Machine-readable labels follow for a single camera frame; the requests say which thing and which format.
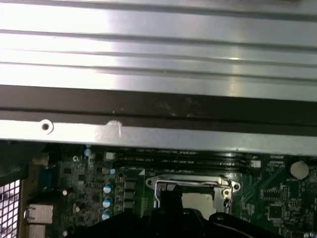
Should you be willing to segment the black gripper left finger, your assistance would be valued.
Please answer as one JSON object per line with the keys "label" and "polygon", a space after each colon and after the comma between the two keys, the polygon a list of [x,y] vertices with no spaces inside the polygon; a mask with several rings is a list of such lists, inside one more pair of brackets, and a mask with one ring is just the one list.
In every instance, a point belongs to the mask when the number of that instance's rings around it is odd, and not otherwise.
{"label": "black gripper left finger", "polygon": [[87,227],[87,238],[169,238],[168,219],[171,212],[171,192],[161,192],[161,206],[142,217],[132,212],[122,212],[102,222]]}

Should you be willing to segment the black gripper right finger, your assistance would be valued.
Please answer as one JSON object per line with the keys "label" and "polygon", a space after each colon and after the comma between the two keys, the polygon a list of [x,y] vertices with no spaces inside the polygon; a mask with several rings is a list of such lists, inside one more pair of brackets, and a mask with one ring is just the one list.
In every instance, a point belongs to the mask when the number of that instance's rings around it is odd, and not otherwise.
{"label": "black gripper right finger", "polygon": [[178,214],[173,219],[177,232],[185,238],[280,238],[281,235],[260,226],[246,222],[226,213],[216,212],[205,219],[197,209],[184,208],[182,205],[183,189],[173,189],[177,197]]}

